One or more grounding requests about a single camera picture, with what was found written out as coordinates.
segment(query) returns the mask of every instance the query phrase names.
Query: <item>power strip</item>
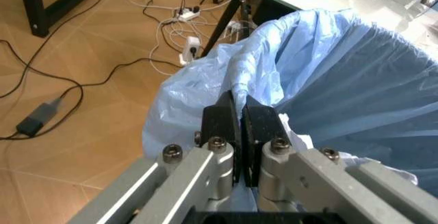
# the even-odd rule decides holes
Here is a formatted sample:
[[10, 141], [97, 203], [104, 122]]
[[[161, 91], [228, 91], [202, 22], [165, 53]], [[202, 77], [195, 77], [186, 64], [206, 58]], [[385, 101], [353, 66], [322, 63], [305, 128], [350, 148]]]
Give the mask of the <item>power strip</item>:
[[196, 18], [200, 15], [201, 13], [198, 11], [196, 13], [194, 13], [193, 11], [184, 11], [184, 13], [182, 15], [178, 16], [178, 20], [183, 21], [183, 22], [187, 22], [192, 20], [193, 18]]

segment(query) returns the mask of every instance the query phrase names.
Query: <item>trash can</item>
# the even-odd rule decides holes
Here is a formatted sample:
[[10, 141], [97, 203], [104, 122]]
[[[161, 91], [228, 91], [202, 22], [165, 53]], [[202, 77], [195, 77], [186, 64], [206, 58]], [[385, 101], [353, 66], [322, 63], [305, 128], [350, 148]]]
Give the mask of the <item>trash can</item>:
[[143, 129], [146, 155], [171, 143], [189, 150], [203, 108], [226, 90], [238, 113], [251, 95], [287, 113], [316, 147], [411, 172], [438, 196], [438, 68], [398, 34], [350, 10], [311, 10], [218, 45], [161, 85]]

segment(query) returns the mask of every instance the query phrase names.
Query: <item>black metal frame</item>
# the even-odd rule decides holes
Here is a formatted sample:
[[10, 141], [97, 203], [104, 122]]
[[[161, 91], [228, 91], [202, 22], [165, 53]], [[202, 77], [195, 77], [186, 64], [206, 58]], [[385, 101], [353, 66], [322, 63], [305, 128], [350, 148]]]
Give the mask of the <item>black metal frame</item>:
[[44, 8], [43, 0], [23, 0], [32, 34], [45, 37], [49, 28], [83, 0], [57, 0]]
[[187, 214], [183, 224], [345, 224], [335, 213], [294, 212], [197, 212]]
[[206, 56], [208, 52], [210, 52], [211, 48], [213, 48], [214, 44], [225, 30], [230, 20], [233, 18], [241, 3], [242, 0], [231, 0], [230, 4], [228, 4], [227, 9], [225, 9], [224, 14], [222, 14], [221, 19], [211, 34], [210, 40], [208, 40], [208, 43], [202, 52], [202, 57]]

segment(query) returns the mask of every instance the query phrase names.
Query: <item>plug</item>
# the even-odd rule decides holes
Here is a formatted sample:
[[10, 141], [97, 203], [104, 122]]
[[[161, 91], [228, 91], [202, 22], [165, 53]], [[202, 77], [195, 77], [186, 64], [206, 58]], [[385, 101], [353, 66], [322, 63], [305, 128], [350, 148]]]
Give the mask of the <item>plug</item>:
[[43, 103], [38, 106], [16, 126], [17, 132], [29, 137], [35, 136], [35, 134], [55, 116], [60, 102], [61, 99], [57, 98], [51, 103]]

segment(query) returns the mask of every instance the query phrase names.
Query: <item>table leg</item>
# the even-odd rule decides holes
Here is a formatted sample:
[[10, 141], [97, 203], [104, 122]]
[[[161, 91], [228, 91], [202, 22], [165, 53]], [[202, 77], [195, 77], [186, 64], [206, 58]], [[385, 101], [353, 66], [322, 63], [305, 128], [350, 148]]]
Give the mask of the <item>table leg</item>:
[[240, 5], [241, 0], [231, 0], [230, 4], [227, 6], [227, 9], [224, 11], [224, 14], [222, 14], [221, 19], [217, 23], [210, 40], [208, 40], [208, 43], [202, 52], [202, 57], [206, 56], [210, 52], [211, 48], [213, 48], [214, 44], [221, 36], [222, 32], [225, 30]]
[[44, 8], [43, 0], [23, 0], [32, 34], [45, 37], [55, 24], [83, 0], [57, 0]]
[[32, 34], [39, 37], [45, 37], [49, 34], [49, 25], [43, 0], [23, 0], [23, 3], [26, 8]]

